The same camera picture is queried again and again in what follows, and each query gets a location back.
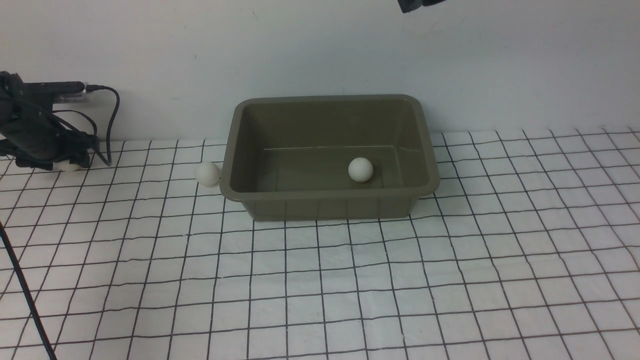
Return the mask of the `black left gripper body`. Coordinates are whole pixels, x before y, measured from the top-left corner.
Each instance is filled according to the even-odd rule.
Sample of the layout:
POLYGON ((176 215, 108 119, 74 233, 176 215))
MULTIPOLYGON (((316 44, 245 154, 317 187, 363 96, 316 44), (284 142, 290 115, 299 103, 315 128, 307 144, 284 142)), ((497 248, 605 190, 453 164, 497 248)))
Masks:
POLYGON ((99 145, 97 135, 66 127, 54 114, 55 104, 31 101, 23 84, 18 74, 2 71, 1 155, 13 157, 22 168, 51 171, 57 162, 70 160, 88 169, 89 150, 99 145))

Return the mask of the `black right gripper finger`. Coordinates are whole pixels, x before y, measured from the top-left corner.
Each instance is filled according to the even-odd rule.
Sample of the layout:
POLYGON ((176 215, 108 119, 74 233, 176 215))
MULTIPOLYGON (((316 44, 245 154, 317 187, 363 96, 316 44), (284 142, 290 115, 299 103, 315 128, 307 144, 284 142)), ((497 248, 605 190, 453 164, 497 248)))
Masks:
POLYGON ((403 14, 408 14, 423 7, 431 7, 445 0, 398 0, 398 6, 403 14))

